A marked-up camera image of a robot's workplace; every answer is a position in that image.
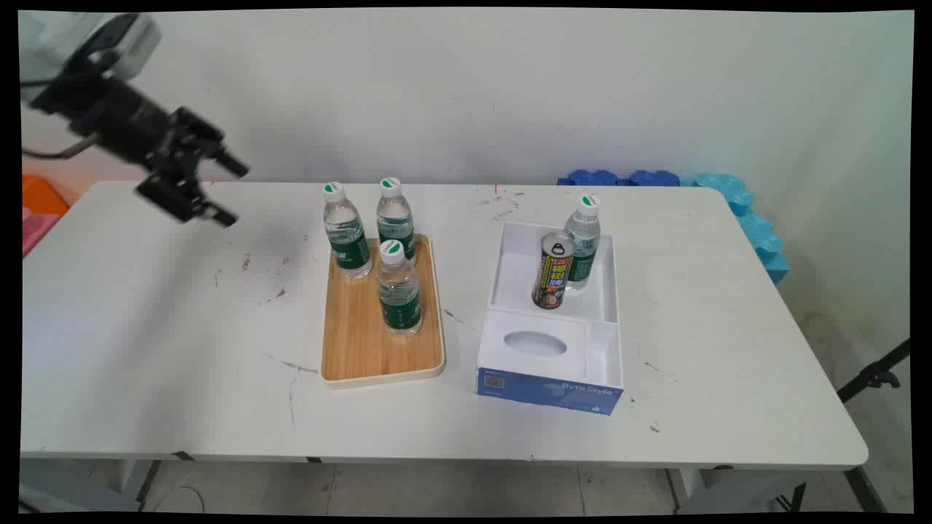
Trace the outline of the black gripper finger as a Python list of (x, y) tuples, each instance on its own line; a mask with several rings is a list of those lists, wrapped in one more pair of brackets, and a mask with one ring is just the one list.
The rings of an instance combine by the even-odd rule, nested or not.
[(154, 169), (135, 192), (180, 223), (200, 219), (229, 228), (237, 222), (236, 213), (209, 199), (202, 190), (196, 163)]
[(237, 178), (245, 177), (250, 172), (250, 167), (237, 159), (224, 145), (226, 134), (223, 130), (186, 107), (178, 108), (173, 118), (180, 151), (197, 159), (213, 160)]

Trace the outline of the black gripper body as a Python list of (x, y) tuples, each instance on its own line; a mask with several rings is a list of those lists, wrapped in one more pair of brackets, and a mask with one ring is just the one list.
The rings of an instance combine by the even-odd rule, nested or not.
[(28, 104), (68, 122), (70, 132), (81, 140), (63, 151), (28, 150), (29, 158), (64, 160), (97, 146), (147, 170), (191, 162), (191, 156), (175, 151), (177, 137), (173, 112), (154, 102), (116, 76), (71, 74), (56, 79), (30, 81), (38, 95)]

